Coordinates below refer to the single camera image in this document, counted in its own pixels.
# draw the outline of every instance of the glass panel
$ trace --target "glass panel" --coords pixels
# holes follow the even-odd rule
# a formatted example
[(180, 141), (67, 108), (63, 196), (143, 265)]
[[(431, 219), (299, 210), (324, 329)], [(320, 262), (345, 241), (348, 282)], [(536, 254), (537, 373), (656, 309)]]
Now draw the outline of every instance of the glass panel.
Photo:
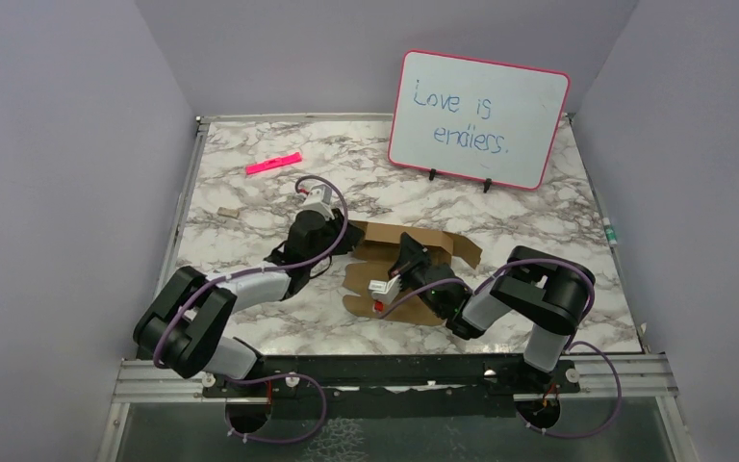
[[(598, 426), (613, 399), (563, 402), (556, 431)], [(290, 446), (243, 444), (227, 437), (221, 404), (133, 404), (121, 461), (674, 461), (654, 398), (627, 398), (622, 415), (601, 435), (556, 440), (519, 419), (454, 417), (330, 420), (316, 437)], [(313, 421), (270, 421), (264, 436), (292, 437)]]

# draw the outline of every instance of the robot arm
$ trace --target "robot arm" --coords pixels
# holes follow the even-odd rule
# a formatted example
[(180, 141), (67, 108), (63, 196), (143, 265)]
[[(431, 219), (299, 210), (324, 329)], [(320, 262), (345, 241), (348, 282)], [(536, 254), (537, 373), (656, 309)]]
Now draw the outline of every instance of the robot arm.
[[(456, 336), (468, 340), (515, 310), (534, 322), (523, 361), (529, 375), (549, 377), (568, 339), (576, 332), (588, 302), (588, 285), (596, 278), (586, 268), (539, 250), (517, 246), (511, 268), (474, 294), (460, 284), (445, 284), (419, 293), (420, 299)], [(373, 298), (390, 303), (400, 290), (417, 290), (457, 276), (447, 264), (432, 265), (426, 248), (408, 234), (400, 238), (400, 255), (389, 270), (390, 282), (372, 281)]]
[[(287, 240), (265, 259), (266, 268), (306, 262), (332, 245), (344, 226), (344, 216), (340, 210), (332, 208), (331, 200), (332, 190), (325, 185), (309, 191)], [(361, 229), (350, 223), (346, 226), (344, 238), (330, 256), (346, 254), (364, 238)], [(194, 303), (194, 318), (180, 319), (168, 334), (161, 358), (163, 363), (184, 378), (201, 371), (232, 378), (245, 377), (260, 354), (242, 340), (222, 337), (228, 318), (251, 306), (285, 300), (297, 294), (310, 281), (314, 265), (248, 274), (231, 281), (230, 290), (211, 287)], [(144, 350), (155, 351), (180, 306), (207, 283), (206, 276), (192, 267), (178, 269), (135, 327), (135, 342)]]

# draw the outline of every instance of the white marble tabletop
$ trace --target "white marble tabletop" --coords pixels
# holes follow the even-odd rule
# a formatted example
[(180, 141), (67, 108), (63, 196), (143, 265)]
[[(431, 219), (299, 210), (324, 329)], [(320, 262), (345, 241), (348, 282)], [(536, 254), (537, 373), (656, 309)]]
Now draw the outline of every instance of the white marble tabletop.
[[(590, 269), (596, 302), (577, 339), (607, 351), (639, 352), (610, 248), (567, 120), (559, 124), (543, 186), (535, 192), (492, 187), (395, 167), (387, 159), (389, 121), (214, 122), (194, 185), (177, 265), (204, 272), (258, 266), (287, 236), (302, 201), (293, 182), (305, 173), (332, 181), (347, 200), (350, 218), (461, 233), (483, 249), (470, 269), (452, 267), (473, 287), (505, 263), (516, 245), (560, 256)], [(301, 163), (253, 176), (244, 167), (301, 151)], [(219, 207), (239, 211), (217, 215)], [(342, 305), (344, 267), (332, 268), (299, 294), (231, 317), (226, 336), (263, 353), (399, 354), (520, 352), (531, 322), (512, 312), (485, 335), (464, 341), (442, 326), (356, 318)]]

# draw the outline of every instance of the whiteboard stand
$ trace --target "whiteboard stand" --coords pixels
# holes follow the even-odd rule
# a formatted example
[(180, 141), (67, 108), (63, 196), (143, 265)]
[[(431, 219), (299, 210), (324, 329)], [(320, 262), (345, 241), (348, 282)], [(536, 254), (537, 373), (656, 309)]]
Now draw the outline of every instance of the whiteboard stand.
[[(432, 181), (435, 179), (435, 176), (438, 174), (438, 170), (432, 168), (429, 170), (429, 181)], [(492, 179), (486, 178), (486, 181), (483, 182), (483, 193), (487, 193), (492, 188)]]

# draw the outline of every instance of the purple wall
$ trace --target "purple wall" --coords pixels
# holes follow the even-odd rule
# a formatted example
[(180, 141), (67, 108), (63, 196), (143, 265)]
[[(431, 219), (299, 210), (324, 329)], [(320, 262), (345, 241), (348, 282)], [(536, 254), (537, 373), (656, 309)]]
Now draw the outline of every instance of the purple wall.
[(195, 111), (385, 112), (411, 48), (568, 72), (576, 111), (638, 0), (137, 0)]
[(193, 129), (131, 0), (0, 2), (0, 461), (93, 460)]
[(573, 128), (701, 460), (739, 460), (739, 2), (641, 0)]

